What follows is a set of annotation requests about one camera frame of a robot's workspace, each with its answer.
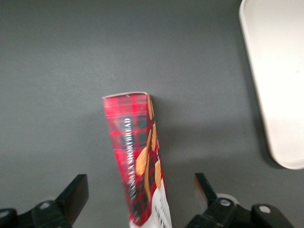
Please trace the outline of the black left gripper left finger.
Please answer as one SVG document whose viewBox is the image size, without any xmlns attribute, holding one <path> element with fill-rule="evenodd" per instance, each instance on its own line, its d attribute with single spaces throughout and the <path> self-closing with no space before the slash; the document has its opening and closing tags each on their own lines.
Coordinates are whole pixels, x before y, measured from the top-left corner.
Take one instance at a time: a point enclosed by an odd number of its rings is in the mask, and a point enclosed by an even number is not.
<svg viewBox="0 0 304 228">
<path fill-rule="evenodd" d="M 71 228 L 89 198 L 86 174 L 77 175 L 55 200 L 32 209 L 35 228 Z"/>
</svg>

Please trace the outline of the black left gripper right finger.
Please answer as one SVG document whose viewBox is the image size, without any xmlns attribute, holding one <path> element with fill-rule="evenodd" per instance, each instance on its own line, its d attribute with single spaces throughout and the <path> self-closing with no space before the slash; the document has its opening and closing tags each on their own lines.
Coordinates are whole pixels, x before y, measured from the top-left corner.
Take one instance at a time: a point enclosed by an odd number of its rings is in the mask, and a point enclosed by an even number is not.
<svg viewBox="0 0 304 228">
<path fill-rule="evenodd" d="M 195 174 L 195 187 L 205 204 L 205 210 L 187 224 L 189 228 L 231 228 L 237 205 L 229 198 L 218 197 L 203 173 Z"/>
</svg>

